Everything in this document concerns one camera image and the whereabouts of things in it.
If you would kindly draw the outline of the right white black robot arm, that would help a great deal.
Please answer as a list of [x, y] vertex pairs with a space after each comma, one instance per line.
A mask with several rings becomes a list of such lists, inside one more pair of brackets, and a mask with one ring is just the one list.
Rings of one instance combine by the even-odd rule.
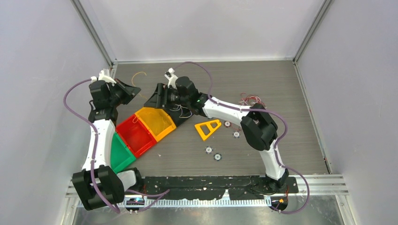
[[194, 115], [226, 120], [240, 126], [247, 143], [260, 152], [269, 189], [281, 192], [286, 187], [289, 172], [278, 154], [278, 126], [270, 112], [261, 104], [239, 106], [199, 92], [186, 76], [168, 75], [167, 80], [167, 84], [157, 85], [144, 107], [167, 109], [180, 105]]

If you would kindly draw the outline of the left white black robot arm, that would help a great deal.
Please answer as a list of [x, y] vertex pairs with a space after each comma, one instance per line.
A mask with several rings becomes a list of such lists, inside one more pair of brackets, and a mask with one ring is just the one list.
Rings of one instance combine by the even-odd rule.
[[89, 116], [85, 118], [66, 105], [71, 113], [89, 124], [91, 129], [87, 157], [81, 171], [73, 174], [72, 183], [86, 210], [108, 206], [119, 214], [117, 205], [124, 200], [126, 189], [133, 194], [139, 194], [144, 188], [144, 182], [133, 171], [117, 175], [111, 167], [117, 107], [128, 104], [141, 89], [118, 79], [106, 81], [94, 78], [89, 82], [92, 97], [89, 102]]

